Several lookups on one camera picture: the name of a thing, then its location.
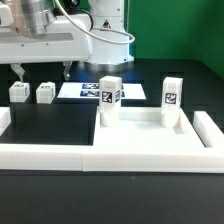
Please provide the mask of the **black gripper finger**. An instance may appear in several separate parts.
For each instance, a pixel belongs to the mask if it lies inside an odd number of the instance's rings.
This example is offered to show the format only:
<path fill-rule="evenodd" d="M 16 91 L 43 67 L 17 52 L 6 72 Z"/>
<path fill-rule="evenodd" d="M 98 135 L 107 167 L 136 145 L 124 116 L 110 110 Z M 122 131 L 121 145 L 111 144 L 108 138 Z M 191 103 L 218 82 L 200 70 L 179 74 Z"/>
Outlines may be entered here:
<path fill-rule="evenodd" d="M 13 63 L 10 65 L 11 69 L 18 75 L 20 81 L 23 81 L 25 70 L 19 63 Z"/>
<path fill-rule="evenodd" d="M 63 72 L 63 75 L 64 75 L 64 79 L 66 81 L 68 81 L 70 79 L 70 69 L 71 69 L 71 66 L 72 66 L 72 62 L 71 61 L 66 61 L 63 63 L 63 66 L 64 66 L 64 72 Z"/>

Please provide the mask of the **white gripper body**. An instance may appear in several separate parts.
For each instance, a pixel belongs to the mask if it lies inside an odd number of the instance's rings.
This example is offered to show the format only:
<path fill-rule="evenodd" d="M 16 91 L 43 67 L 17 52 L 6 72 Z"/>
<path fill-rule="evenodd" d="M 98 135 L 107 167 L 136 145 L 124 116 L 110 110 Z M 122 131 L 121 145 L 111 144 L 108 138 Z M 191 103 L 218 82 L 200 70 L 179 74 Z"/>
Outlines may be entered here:
<path fill-rule="evenodd" d="M 26 37 L 13 25 L 0 25 L 0 64 L 85 61 L 92 52 L 91 38 L 63 16 L 36 36 Z"/>

